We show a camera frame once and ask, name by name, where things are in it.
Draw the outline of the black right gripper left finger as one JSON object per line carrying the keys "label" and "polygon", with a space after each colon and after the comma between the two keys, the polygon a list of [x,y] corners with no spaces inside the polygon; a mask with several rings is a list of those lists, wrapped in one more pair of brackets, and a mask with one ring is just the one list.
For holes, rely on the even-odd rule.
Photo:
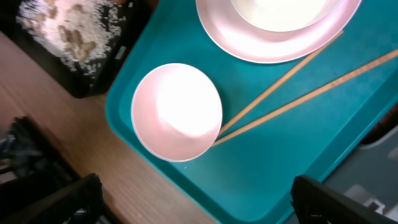
{"label": "black right gripper left finger", "polygon": [[96,174],[64,187],[45,173],[1,184],[1,224],[97,223],[103,207]]}

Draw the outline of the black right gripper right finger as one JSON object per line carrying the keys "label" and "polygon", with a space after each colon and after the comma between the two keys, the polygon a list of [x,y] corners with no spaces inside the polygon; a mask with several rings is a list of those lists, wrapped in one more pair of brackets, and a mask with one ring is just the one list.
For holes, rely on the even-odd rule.
{"label": "black right gripper right finger", "polygon": [[295,177],[290,194],[300,224],[397,224],[306,175]]}

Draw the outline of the pink bowl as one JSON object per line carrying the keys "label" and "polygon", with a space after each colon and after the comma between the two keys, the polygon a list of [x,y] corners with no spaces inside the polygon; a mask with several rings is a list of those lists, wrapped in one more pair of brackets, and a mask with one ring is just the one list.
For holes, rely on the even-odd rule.
{"label": "pink bowl", "polygon": [[223,119],[221,98],[199,69],[168,63],[151,70],[131,101],[131,123],[140,143],[154,156],[186,162],[215,142]]}

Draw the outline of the peanuts and rice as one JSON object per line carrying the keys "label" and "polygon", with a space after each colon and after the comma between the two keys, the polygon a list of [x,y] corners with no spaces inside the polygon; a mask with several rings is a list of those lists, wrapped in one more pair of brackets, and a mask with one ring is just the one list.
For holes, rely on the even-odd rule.
{"label": "peanuts and rice", "polygon": [[28,0],[16,22],[72,72],[94,76],[127,24],[134,1]]}

